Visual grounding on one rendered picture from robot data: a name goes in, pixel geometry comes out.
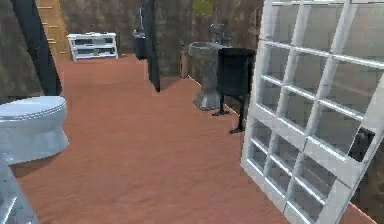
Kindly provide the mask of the brown toilet brush holder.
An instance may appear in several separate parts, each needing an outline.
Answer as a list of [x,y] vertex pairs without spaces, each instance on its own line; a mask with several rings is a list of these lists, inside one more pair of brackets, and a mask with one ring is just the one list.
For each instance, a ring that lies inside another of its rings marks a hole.
[[185,44],[180,46],[180,75],[183,79],[188,77],[189,54]]

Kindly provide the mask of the black bin on legs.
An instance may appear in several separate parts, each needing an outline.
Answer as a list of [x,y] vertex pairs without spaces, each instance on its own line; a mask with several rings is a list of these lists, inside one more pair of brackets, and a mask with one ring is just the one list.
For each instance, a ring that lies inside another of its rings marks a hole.
[[246,99],[251,92],[251,81],[253,76],[256,52],[249,48],[221,48],[218,50],[218,64],[216,71],[217,86],[219,94],[219,110],[213,116],[228,114],[224,110],[224,99],[232,97],[240,103],[238,124],[230,134],[243,132],[244,108]]

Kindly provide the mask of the grey sink tap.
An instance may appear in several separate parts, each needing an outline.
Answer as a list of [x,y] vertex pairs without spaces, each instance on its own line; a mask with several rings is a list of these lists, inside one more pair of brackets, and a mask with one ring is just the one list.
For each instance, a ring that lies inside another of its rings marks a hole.
[[210,41],[212,43],[230,46],[233,34],[225,29],[224,24],[213,23],[209,27]]

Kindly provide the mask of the white low shelf unit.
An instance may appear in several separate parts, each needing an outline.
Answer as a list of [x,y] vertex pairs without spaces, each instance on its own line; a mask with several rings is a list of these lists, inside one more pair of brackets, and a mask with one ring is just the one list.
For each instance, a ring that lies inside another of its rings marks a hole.
[[89,32],[68,34],[72,60],[114,57],[118,58],[116,34],[113,32]]

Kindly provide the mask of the white lattice room door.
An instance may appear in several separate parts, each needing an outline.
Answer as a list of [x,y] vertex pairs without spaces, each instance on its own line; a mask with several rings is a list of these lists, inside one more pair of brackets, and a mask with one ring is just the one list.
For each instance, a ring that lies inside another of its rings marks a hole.
[[384,140],[384,0],[265,0],[241,166],[290,224],[339,224]]

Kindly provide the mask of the white toilet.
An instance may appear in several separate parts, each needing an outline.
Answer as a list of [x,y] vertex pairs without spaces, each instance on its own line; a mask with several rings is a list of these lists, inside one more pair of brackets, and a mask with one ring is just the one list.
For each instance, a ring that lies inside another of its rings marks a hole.
[[8,165],[47,158],[68,145],[61,96],[38,96],[0,105],[0,157]]

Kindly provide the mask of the black tall panel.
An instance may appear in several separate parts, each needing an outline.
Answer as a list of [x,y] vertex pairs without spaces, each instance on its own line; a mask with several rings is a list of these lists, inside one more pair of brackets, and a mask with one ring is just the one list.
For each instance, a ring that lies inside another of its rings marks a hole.
[[62,93],[61,81],[35,0],[10,0],[38,80],[46,96]]

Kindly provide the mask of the grey pedestal sink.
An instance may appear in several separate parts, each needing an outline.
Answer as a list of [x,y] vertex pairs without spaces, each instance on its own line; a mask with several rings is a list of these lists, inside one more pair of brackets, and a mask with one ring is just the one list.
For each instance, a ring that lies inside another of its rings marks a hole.
[[192,68],[199,71],[201,78],[200,92],[194,99],[195,105],[203,111],[219,108],[220,97],[216,92],[216,71],[218,50],[225,45],[212,42],[192,42],[189,54],[192,57]]

